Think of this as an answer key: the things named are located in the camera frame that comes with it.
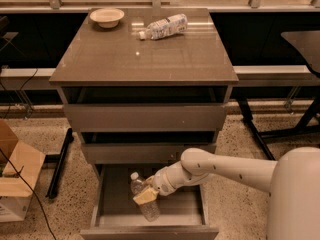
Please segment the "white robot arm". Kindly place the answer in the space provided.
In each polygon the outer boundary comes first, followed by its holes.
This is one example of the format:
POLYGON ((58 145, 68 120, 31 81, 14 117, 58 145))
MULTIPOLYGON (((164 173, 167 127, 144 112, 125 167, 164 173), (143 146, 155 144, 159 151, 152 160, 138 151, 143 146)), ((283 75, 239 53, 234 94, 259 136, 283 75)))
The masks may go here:
POLYGON ((189 148, 178 162, 149 177, 147 186, 133 200, 138 205, 153 202, 159 195, 171 195, 181 187, 201 185, 213 174, 268 192, 276 164, 276 161, 215 155, 189 148))

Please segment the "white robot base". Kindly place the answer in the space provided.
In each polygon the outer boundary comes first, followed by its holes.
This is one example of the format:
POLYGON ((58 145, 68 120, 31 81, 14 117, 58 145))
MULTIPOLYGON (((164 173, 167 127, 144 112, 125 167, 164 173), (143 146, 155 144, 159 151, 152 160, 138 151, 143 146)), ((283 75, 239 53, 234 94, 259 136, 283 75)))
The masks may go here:
POLYGON ((297 148, 277 162, 267 240, 320 240, 320 149, 297 148))

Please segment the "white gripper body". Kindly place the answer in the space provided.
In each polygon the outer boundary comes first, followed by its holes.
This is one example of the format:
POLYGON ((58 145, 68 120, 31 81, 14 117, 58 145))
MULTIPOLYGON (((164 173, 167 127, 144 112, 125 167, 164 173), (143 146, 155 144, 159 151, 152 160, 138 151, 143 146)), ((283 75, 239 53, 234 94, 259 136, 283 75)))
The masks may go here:
POLYGON ((152 187, 161 196, 168 196, 181 187, 182 173, 175 165, 164 167, 156 172, 152 180, 152 187))

